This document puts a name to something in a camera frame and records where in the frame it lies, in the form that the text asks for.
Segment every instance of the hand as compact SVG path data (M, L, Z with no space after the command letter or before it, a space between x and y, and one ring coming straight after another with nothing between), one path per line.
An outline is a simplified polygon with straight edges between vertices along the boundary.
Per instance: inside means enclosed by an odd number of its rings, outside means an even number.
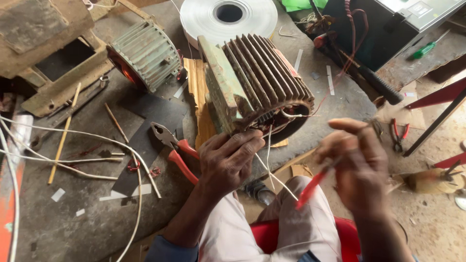
M325 137L315 160L342 156L336 166L337 192L355 217L385 215L388 178L387 155L374 130L351 118L332 119L329 126L341 130Z
M251 175L256 152L265 145L260 130L248 130L230 138L215 135L198 150L201 163L200 186L213 200L220 200Z

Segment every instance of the green cloth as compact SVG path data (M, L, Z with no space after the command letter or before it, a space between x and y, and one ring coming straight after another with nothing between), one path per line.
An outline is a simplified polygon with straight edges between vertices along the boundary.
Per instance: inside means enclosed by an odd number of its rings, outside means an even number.
M317 8L324 8L328 0L314 0ZM309 0L281 0L281 3L287 9L287 12L298 11L303 9L311 9Z

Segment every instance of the knee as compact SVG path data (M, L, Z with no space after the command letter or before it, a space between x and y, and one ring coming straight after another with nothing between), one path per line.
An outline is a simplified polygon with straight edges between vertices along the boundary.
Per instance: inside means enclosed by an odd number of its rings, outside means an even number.
M293 193L299 194L304 190L304 188L309 184L310 181L310 177L295 176L288 179L288 181L285 184Z

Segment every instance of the wire cutter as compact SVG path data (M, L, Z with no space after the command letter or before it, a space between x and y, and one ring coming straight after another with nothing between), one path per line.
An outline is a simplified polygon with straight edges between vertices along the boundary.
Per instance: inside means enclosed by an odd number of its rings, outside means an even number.
M394 150L396 152L403 152L403 146L401 145L401 142L406 138L409 132L409 124L406 125L406 128L404 129L404 134L402 137L399 136L398 134L398 129L397 129L397 120L394 118L393 119L393 130L395 131L395 146Z
M181 169L186 178L191 181L194 185L198 183L198 178L192 174L188 166L178 154L175 149L175 146L179 147L182 151L188 153L189 155L199 159L198 152L189 146L188 140L183 139L178 141L176 137L163 125L157 124L155 122L151 123L152 131L154 131L155 136L164 144L171 147L173 150L168 155L168 160L175 162L177 166Z

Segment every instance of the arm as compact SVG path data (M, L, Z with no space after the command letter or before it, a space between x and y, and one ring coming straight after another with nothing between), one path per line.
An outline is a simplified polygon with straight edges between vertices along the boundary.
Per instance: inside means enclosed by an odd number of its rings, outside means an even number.
M364 261L414 262L390 216L385 185L388 161L374 130L350 118L333 119L329 125L342 131L322 140L316 161L342 156L336 166L337 192L354 216Z
M254 154L264 146L262 132L250 130L230 138L216 135L199 148L202 176L181 210L168 224L164 238L192 248L199 241L210 212L251 175Z

